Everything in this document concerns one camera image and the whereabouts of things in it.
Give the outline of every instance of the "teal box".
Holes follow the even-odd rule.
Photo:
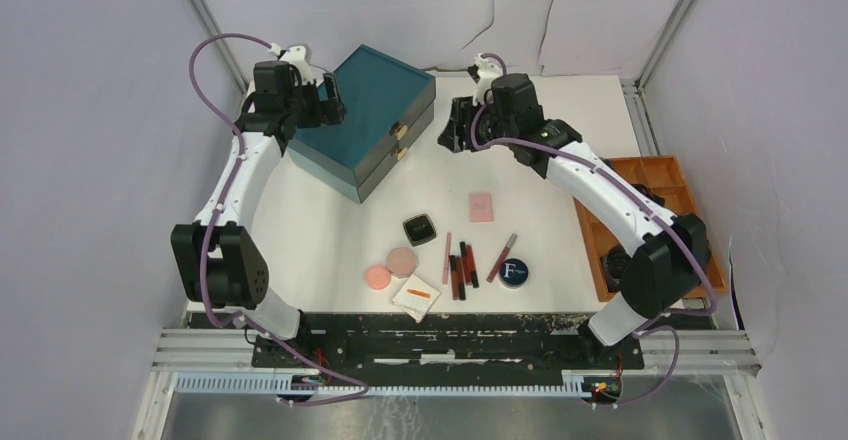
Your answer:
[[[365,45],[333,73],[347,107],[344,121],[299,129],[286,151],[296,165],[362,203],[433,121],[436,79]]]

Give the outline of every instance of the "orange tray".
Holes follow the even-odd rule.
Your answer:
[[[692,199],[692,194],[686,184],[686,178],[680,169],[675,157],[633,157],[610,159],[613,170],[630,183],[641,183],[647,186],[655,195],[665,199],[665,207],[674,213],[684,215],[687,213],[698,213],[698,207]],[[583,231],[583,242],[586,244],[586,252],[589,255],[589,266],[592,268],[592,279],[595,282],[595,291],[598,300],[606,302],[612,299],[616,292],[607,289],[604,280],[601,257],[607,254],[610,248],[617,245],[612,232],[595,218],[586,207],[577,200],[577,218],[580,220],[580,229]],[[715,288],[716,293],[724,293],[728,290],[727,280],[724,278],[715,255],[710,257],[707,265],[707,279]],[[707,291],[703,286],[692,290],[686,298],[703,298]]]

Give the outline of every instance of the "white table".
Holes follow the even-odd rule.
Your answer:
[[[638,156],[639,149],[618,77],[533,78],[546,118],[559,118],[605,157]],[[470,95],[468,78],[438,78],[435,119],[362,205],[295,166],[285,156],[256,212],[251,235],[271,273],[270,286],[289,304],[309,312],[398,312],[391,298],[402,281],[374,291],[363,274],[389,251],[409,246],[401,224],[427,213],[438,237],[415,247],[416,274],[442,292],[431,312],[594,312],[598,302],[574,200],[565,190],[520,165],[506,147],[452,154],[436,143],[453,97]],[[468,194],[489,191],[495,221],[472,224]],[[474,247],[480,288],[464,302],[442,285],[445,235]],[[530,270],[516,290],[499,279],[486,283],[511,233],[510,257]],[[190,310],[202,310],[191,304]]]

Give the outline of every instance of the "gold drawer handle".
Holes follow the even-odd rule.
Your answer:
[[[407,130],[409,130],[409,127],[406,126],[406,125],[400,127],[400,129],[398,129],[397,133],[395,133],[395,136],[397,137],[397,139],[400,140],[401,138],[403,138],[403,136],[406,135]]]

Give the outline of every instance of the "white backdrop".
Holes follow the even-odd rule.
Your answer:
[[[635,79],[677,0],[206,0],[222,31],[306,42],[333,69],[365,43],[419,68],[459,70],[482,51],[515,71]],[[261,49],[233,42],[245,72]]]

